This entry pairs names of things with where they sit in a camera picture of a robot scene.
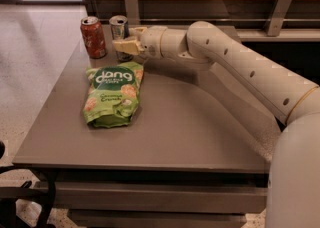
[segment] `green bag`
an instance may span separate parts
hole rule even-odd
[[[130,124],[139,106],[143,66],[126,62],[117,66],[89,68],[91,83],[83,115],[94,127],[111,128]]]

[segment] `silver can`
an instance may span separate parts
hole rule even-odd
[[[128,19],[125,16],[113,16],[110,18],[109,24],[114,40],[122,40],[129,37]],[[133,55],[118,51],[117,57],[120,62],[128,62],[133,59]]]

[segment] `can top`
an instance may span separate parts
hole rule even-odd
[[[83,25],[92,25],[99,21],[99,19],[95,16],[87,16],[83,19],[81,19],[81,24]]]
[[[128,19],[125,16],[113,16],[109,20],[111,25],[125,25],[127,22]]]

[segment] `can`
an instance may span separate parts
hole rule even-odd
[[[80,30],[90,58],[101,58],[107,54],[102,25],[95,16],[81,19]]]
[[[125,16],[113,16],[110,18],[109,24],[114,40],[122,40],[129,37],[128,19]],[[117,58],[120,62],[128,62],[133,59],[133,55],[117,51]]]

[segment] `floor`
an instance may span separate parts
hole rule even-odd
[[[19,149],[77,42],[83,6],[0,5],[0,140],[6,145],[0,165]],[[0,186],[35,179],[31,173],[1,176]],[[29,218],[32,209],[22,214]],[[50,223],[77,227],[67,210],[54,209]],[[247,215],[243,228],[263,228],[265,212]]]

